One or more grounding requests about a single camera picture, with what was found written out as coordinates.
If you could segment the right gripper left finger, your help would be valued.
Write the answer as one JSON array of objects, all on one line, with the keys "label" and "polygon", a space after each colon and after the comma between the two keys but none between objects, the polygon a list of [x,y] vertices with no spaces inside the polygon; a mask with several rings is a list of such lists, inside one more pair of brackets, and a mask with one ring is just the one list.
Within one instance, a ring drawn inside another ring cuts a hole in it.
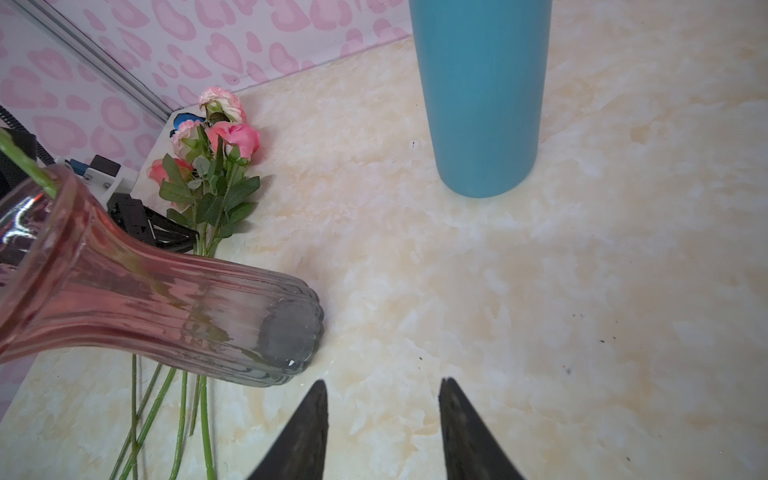
[{"label": "right gripper left finger", "polygon": [[249,479],[321,480],[328,429],[327,387],[317,380]]}]

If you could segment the blue rose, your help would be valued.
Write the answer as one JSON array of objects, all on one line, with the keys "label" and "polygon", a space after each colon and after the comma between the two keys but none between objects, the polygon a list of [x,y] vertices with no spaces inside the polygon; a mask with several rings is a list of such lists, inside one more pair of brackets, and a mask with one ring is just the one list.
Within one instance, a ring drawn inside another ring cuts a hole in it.
[{"label": "blue rose", "polygon": [[172,122],[173,130],[172,130],[172,132],[175,132],[176,130],[178,130],[180,128],[180,126],[184,122],[187,122],[187,121],[204,122],[205,118],[202,117],[202,116],[190,113],[190,112],[180,112],[180,113],[176,114],[174,119],[173,119],[173,122]]}]

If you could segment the teal ceramic vase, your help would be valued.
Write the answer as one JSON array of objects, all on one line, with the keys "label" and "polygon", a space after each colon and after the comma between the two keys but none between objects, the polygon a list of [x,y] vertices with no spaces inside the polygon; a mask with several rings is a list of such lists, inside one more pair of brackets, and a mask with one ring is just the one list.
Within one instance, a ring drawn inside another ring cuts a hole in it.
[{"label": "teal ceramic vase", "polygon": [[520,184],[537,158],[552,4],[409,4],[438,174],[488,198]]}]

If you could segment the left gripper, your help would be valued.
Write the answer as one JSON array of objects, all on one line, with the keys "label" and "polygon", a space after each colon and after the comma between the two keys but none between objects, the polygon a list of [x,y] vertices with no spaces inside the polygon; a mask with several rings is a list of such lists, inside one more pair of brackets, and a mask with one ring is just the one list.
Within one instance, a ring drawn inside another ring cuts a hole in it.
[{"label": "left gripper", "polygon": [[197,232],[146,207],[129,194],[115,193],[107,204],[112,220],[132,238],[159,249],[186,253],[197,241]]}]

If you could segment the coral rose spray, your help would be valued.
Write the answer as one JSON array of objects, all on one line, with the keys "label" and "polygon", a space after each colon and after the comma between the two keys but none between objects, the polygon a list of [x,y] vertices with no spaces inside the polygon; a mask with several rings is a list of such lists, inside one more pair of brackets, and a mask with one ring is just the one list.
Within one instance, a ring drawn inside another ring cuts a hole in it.
[{"label": "coral rose spray", "polygon": [[36,136],[22,130],[1,128],[1,197],[8,195],[26,180],[32,180],[50,198],[57,197],[59,187],[37,163]]}]

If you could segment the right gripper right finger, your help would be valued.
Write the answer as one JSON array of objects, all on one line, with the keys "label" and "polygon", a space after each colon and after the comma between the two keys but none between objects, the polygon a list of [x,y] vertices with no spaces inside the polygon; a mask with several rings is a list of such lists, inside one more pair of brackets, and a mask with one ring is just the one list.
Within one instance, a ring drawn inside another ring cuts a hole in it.
[{"label": "right gripper right finger", "polygon": [[524,479],[454,378],[441,380],[438,403],[448,480]]}]

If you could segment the red glass vase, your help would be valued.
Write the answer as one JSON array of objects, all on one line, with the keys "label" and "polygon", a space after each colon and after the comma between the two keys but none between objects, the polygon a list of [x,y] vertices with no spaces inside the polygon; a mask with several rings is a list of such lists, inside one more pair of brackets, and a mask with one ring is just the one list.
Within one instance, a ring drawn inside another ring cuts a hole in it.
[{"label": "red glass vase", "polygon": [[56,197],[25,181],[1,201],[1,358],[104,347],[252,387],[317,352],[324,312],[302,280],[147,245],[68,169]]}]

